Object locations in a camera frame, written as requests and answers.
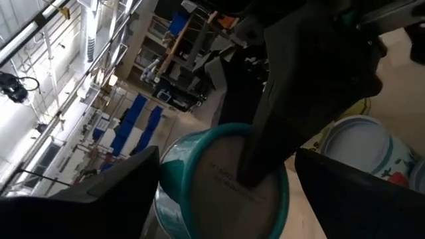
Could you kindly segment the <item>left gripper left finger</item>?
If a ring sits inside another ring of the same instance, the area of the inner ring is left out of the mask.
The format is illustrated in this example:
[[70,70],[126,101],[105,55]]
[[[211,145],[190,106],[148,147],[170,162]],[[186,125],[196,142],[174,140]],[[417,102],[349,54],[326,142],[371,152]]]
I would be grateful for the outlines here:
[[1,199],[2,238],[140,238],[159,180],[149,146],[50,197]]

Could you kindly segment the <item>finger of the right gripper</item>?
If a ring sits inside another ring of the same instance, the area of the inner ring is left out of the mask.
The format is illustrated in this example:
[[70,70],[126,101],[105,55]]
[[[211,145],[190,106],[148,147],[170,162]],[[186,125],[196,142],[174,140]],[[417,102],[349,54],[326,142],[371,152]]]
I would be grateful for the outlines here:
[[265,60],[251,61],[245,50],[221,56],[226,93],[219,110],[218,124],[247,123],[254,120],[269,72]]
[[238,168],[238,181],[256,186],[289,156],[349,107],[342,85],[273,87],[262,96]]

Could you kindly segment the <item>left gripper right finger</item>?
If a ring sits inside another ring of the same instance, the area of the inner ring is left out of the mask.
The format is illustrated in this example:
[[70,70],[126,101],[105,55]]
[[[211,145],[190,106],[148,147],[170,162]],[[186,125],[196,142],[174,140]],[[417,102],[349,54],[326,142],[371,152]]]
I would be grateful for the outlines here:
[[308,149],[295,168],[327,238],[424,239],[424,195]]

